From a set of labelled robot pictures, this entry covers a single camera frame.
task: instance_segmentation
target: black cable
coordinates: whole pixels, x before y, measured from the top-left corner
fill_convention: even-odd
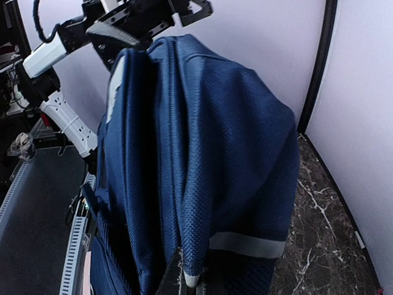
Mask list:
[[[51,35],[48,38],[46,38],[45,34],[44,34],[44,29],[41,27],[41,24],[39,22],[38,7],[39,7],[39,0],[34,0],[34,2],[33,2],[33,20],[34,20],[34,25],[36,26],[36,30],[38,32],[39,39],[43,43],[51,43],[56,36],[56,33],[60,27],[60,24],[57,23],[54,26]]]
[[[81,194],[81,192],[82,192],[82,186],[85,184],[86,174],[87,174],[87,164],[85,163],[84,175],[83,175],[82,182],[81,182],[79,189],[78,189],[78,194],[71,199],[71,203],[68,206],[68,211],[67,211],[66,219],[65,219],[65,224],[67,226],[69,226],[72,223],[72,220],[74,219],[74,215],[77,210],[77,205],[79,203],[79,200],[81,200],[83,198],[83,195]]]

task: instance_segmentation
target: reflective strip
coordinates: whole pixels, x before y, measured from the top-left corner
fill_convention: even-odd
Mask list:
[[[256,258],[279,258],[285,248],[285,242],[265,240],[234,232],[218,232],[210,238],[212,250],[226,250]]]
[[[200,276],[201,275],[187,275],[186,272],[184,272],[184,279],[187,287],[195,288],[198,284],[198,280]]]

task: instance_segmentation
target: black trim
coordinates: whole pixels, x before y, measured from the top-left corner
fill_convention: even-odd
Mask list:
[[[319,155],[319,153],[317,152],[315,146],[313,145],[313,143],[311,142],[311,140],[308,138],[308,136],[307,136],[307,135],[303,135],[303,136],[305,137],[305,139],[307,140],[309,146],[311,147],[311,149],[313,150],[314,154],[315,154],[316,157],[318,158],[318,161],[319,161],[319,163],[321,164],[321,166],[323,167],[324,171],[326,172],[326,175],[327,175],[329,181],[332,183],[333,189],[334,189],[334,191],[337,193],[338,198],[340,199],[341,203],[343,204],[344,210],[345,210],[346,214],[348,215],[349,220],[351,221],[351,224],[352,224],[354,230],[356,230],[356,231],[359,233],[359,235],[360,235],[362,241],[364,241],[364,239],[363,239],[363,237],[362,237],[362,234],[360,233],[360,230],[359,230],[359,228],[358,228],[357,225],[356,225],[355,219],[353,218],[353,216],[352,216],[352,214],[351,214],[351,211],[349,210],[348,205],[347,205],[347,203],[345,202],[345,199],[344,199],[344,197],[343,197],[343,194],[340,192],[340,189],[338,188],[337,183],[336,183],[335,180],[333,179],[332,174],[330,174],[329,169],[326,167],[325,162],[324,162],[323,159],[321,158],[321,155]],[[363,249],[363,253],[364,253],[364,256],[365,256],[365,258],[366,258],[367,264],[368,264],[368,266],[369,266],[369,268],[370,268],[370,271],[371,271],[371,275],[372,275],[372,277],[373,277],[374,284],[375,284],[375,286],[377,287],[377,289],[378,289],[378,288],[381,289],[381,284],[379,283],[378,277],[376,276],[375,268],[374,268],[374,265],[373,265],[373,263],[372,263],[370,254],[369,254],[368,251],[367,251],[367,247]]]
[[[332,40],[337,2],[338,0],[326,0],[324,22],[322,24],[321,38],[319,40],[313,75],[311,76],[305,105],[297,128],[299,133],[306,132],[308,122],[318,96],[319,87],[321,86],[321,80],[325,71],[327,56],[329,54],[330,41]]]
[[[7,12],[10,17],[12,31],[17,40],[19,51],[23,58],[26,58],[31,53],[29,40],[27,39],[25,26],[23,26],[22,16],[20,15],[19,5],[17,0],[9,0],[6,2]]]

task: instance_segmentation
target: dark marble floor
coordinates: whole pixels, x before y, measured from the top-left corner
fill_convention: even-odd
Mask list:
[[[271,295],[374,295],[376,286],[340,199],[304,137],[287,246]]]

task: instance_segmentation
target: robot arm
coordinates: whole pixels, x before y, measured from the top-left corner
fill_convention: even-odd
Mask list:
[[[57,124],[90,166],[95,162],[97,136],[63,98],[52,66],[91,42],[109,69],[123,48],[147,49],[154,36],[174,26],[173,14],[179,14],[183,26],[212,14],[208,1],[193,2],[201,6],[195,14],[189,9],[190,0],[85,1],[83,17],[60,25],[52,42],[43,43],[16,65],[23,96]]]

